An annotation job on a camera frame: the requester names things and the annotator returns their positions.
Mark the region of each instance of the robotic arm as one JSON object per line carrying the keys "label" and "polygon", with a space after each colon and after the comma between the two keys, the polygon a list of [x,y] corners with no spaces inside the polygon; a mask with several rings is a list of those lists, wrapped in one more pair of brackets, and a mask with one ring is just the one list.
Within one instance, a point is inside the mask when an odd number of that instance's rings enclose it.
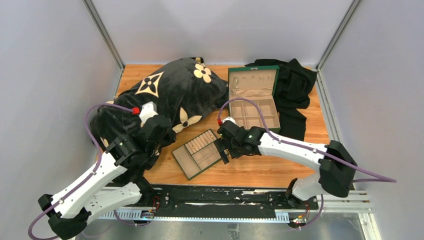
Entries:
{"label": "robotic arm", "polygon": [[[139,117],[143,123],[140,131],[136,135],[117,137],[102,154],[99,166],[94,164],[62,191],[54,195],[44,194],[38,199],[43,211],[59,202],[47,216],[51,229],[61,239],[78,235],[88,224],[110,211],[130,204],[145,205],[152,199],[154,190],[144,177],[115,191],[95,196],[129,168],[142,165],[153,157],[161,145],[175,141],[171,121],[157,114],[153,102],[143,105]],[[77,186],[80,187],[66,198],[66,194]]]}
{"label": "robotic arm", "polygon": [[224,150],[228,150],[232,158],[243,155],[276,156],[315,170],[314,174],[306,178],[293,179],[288,186],[285,198],[293,208],[321,194],[331,194],[339,198],[348,196],[355,169],[321,154],[322,152],[332,154],[356,166],[356,162],[340,142],[332,140],[328,145],[309,143],[275,133],[273,138],[264,128],[254,126],[246,130],[238,126],[231,117],[225,118],[222,122],[217,131],[222,138],[216,140],[215,145],[224,163],[229,162],[224,154]]}

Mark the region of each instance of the wooden table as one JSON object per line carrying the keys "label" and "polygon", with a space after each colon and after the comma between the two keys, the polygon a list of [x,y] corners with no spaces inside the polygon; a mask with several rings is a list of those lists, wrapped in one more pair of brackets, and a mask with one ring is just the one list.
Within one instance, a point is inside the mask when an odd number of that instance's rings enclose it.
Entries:
{"label": "wooden table", "polygon": [[[161,66],[126,65],[117,95],[128,90]],[[208,65],[207,67],[221,79],[227,81],[228,68],[240,66]],[[309,97],[309,107],[307,109],[299,109],[307,117],[305,141],[327,144],[329,142],[329,136],[315,88],[309,94]],[[228,116],[226,110],[222,114],[222,119]],[[218,130],[217,116],[218,111],[216,110],[207,118],[178,133],[176,142],[165,147],[156,165],[151,170],[145,171],[144,176],[146,179],[152,184],[286,188],[292,179],[304,178],[314,173],[310,168],[278,157],[242,156],[238,159],[230,159],[230,163],[226,165],[220,161],[194,179],[188,181],[186,175],[174,159],[172,151],[208,129],[216,132]]]}

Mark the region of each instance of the open jewelry box lid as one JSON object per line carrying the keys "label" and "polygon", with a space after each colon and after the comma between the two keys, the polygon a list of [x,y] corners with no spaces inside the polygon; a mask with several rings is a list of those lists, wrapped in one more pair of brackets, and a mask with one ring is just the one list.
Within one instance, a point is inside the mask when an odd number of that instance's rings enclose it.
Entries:
{"label": "open jewelry box lid", "polygon": [[277,65],[230,67],[228,69],[229,99],[272,97],[279,69]]}

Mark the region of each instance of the black cloth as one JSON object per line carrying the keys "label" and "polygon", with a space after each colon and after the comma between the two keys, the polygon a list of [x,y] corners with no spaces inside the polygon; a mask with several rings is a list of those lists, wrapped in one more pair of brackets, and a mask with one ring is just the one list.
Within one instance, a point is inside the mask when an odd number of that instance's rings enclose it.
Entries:
{"label": "black cloth", "polygon": [[297,109],[306,109],[310,99],[308,94],[314,87],[317,73],[300,65],[295,58],[289,62],[276,59],[257,59],[246,67],[279,67],[274,101],[279,112],[280,131],[278,134],[303,141],[306,131],[306,117]]}

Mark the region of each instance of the black fabric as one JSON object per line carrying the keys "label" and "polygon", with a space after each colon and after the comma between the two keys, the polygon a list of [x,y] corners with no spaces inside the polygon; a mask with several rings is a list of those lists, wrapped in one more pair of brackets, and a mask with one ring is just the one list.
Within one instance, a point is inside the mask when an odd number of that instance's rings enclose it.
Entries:
{"label": "black fabric", "polygon": [[[173,123],[172,130],[179,133],[219,109],[228,101],[227,93],[227,82],[208,69],[201,57],[186,57],[169,62],[141,78],[108,103],[141,109],[144,104],[154,102],[157,113],[169,118]],[[134,133],[142,125],[138,115],[110,106],[99,107],[90,122],[91,132],[103,150],[116,137]],[[153,167],[163,147],[166,146],[161,146],[155,155],[143,160],[143,165],[128,169],[114,182],[136,182],[145,170]]]}
{"label": "black fabric", "polygon": [[314,87],[317,73],[300,65],[298,60],[290,62],[276,59],[257,59],[246,67],[279,67],[274,101],[279,112],[280,132],[278,134],[303,141],[305,139],[306,117],[297,109],[306,109],[310,99],[308,94]]}

